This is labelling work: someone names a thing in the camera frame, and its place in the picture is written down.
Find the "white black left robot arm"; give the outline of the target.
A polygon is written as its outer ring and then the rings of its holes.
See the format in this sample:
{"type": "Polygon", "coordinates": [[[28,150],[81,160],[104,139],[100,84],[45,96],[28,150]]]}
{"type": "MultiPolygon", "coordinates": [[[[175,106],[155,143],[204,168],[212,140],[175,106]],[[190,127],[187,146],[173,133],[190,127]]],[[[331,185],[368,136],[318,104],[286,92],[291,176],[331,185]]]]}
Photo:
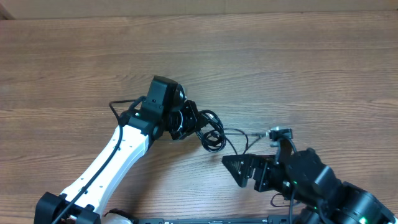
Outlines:
{"type": "Polygon", "coordinates": [[[99,153],[76,181],[60,195],[46,192],[37,202],[38,223],[135,223],[128,213],[105,208],[129,169],[164,132],[183,139],[195,130],[192,103],[181,84],[155,76],[145,96],[128,100],[129,108],[116,114],[118,125],[99,153]]]}

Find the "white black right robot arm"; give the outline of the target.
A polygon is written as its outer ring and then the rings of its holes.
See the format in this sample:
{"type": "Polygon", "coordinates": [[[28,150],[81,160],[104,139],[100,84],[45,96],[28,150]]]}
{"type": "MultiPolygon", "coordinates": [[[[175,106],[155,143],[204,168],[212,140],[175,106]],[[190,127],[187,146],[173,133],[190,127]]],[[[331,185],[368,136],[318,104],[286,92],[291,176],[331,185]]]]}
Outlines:
{"type": "Polygon", "coordinates": [[[290,202],[305,205],[289,223],[396,223],[395,215],[375,196],[342,182],[312,148],[278,155],[232,155],[222,158],[240,187],[254,179],[258,192],[275,190],[290,202]]]}

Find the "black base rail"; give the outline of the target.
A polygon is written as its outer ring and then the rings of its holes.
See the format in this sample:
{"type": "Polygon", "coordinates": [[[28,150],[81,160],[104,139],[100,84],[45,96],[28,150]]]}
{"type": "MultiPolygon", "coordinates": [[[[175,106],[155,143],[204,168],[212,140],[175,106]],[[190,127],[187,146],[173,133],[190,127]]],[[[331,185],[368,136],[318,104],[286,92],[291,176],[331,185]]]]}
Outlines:
{"type": "Polygon", "coordinates": [[[136,218],[118,209],[110,210],[101,218],[102,224],[286,224],[288,222],[288,215],[269,215],[262,218],[136,218]]]}

